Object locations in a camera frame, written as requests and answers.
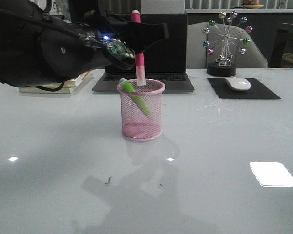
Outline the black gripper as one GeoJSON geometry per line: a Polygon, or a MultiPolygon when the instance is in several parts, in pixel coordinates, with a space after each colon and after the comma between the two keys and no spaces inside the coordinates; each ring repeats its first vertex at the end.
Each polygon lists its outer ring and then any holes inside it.
{"type": "Polygon", "coordinates": [[[107,60],[106,66],[114,65],[130,70],[135,64],[136,54],[143,52],[157,42],[169,38],[168,25],[129,22],[126,26],[126,42],[116,31],[118,19],[108,14],[104,0],[72,0],[70,19],[80,26],[81,40],[94,52],[101,52],[107,60]]]}

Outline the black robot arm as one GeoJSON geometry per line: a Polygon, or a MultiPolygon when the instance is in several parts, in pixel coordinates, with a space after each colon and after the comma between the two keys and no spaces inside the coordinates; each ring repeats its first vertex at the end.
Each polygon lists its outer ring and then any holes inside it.
{"type": "Polygon", "coordinates": [[[28,0],[0,0],[0,82],[63,83],[109,65],[130,70],[135,56],[167,39],[167,25],[110,16],[100,0],[70,0],[70,22],[28,0]]]}

